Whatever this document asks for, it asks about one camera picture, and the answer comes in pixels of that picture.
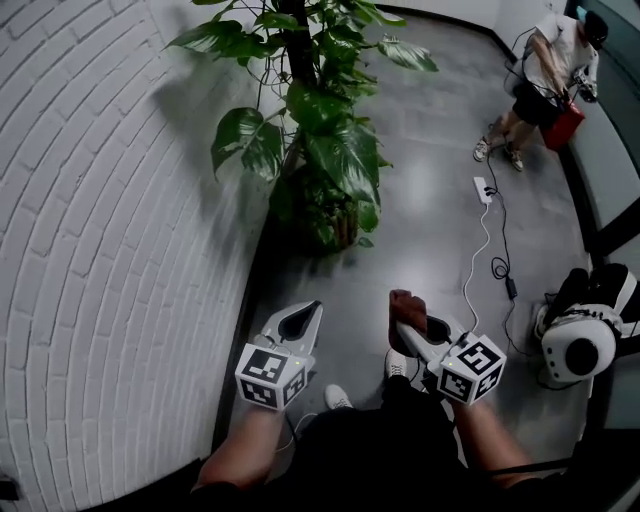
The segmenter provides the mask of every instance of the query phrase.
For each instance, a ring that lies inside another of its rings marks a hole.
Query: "power strip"
[[[476,192],[478,193],[478,199],[482,204],[491,204],[491,196],[487,194],[485,190],[487,188],[487,182],[484,178],[476,176],[473,178],[473,184],[476,186]]]

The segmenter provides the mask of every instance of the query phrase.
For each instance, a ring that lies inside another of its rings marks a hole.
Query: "hand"
[[[556,89],[556,92],[560,95],[561,98],[565,97],[565,93],[569,94],[568,89],[566,88],[564,82],[558,78],[558,76],[553,77],[553,86]]]
[[[389,344],[395,351],[411,357],[411,352],[398,334],[396,322],[407,324],[426,336],[427,307],[424,301],[406,290],[392,290],[389,293]]]

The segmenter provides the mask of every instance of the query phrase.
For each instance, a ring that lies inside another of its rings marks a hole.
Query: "red bag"
[[[555,124],[542,132],[542,138],[546,146],[552,151],[558,151],[562,148],[584,120],[584,114],[572,101],[565,104],[566,110],[560,114]]]

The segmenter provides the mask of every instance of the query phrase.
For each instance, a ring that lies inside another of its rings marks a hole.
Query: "shoe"
[[[349,397],[340,386],[329,384],[324,390],[324,401],[329,409],[340,409],[349,407],[353,409],[353,405],[349,401]]]
[[[533,326],[533,335],[538,339],[538,341],[542,341],[544,333],[547,332],[547,326],[544,325],[544,317],[547,316],[547,311],[549,311],[549,306],[543,304],[540,306],[538,313],[536,313],[536,323]]]
[[[504,147],[504,151],[511,160],[511,165],[515,168],[516,171],[522,172],[524,171],[524,163],[522,163],[522,155],[520,151],[517,149],[513,149],[511,146],[511,142],[508,142]]]
[[[476,162],[482,162],[485,158],[487,158],[490,150],[491,144],[489,144],[486,140],[484,140],[484,137],[482,137],[476,144],[476,149],[473,150],[473,158],[476,160]]]
[[[407,358],[392,348],[387,352],[384,358],[384,373],[387,378],[394,375],[407,376]]]

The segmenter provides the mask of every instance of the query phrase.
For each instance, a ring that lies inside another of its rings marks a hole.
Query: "black shorts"
[[[562,113],[530,83],[522,85],[517,91],[513,111],[525,123],[540,128],[551,128]]]

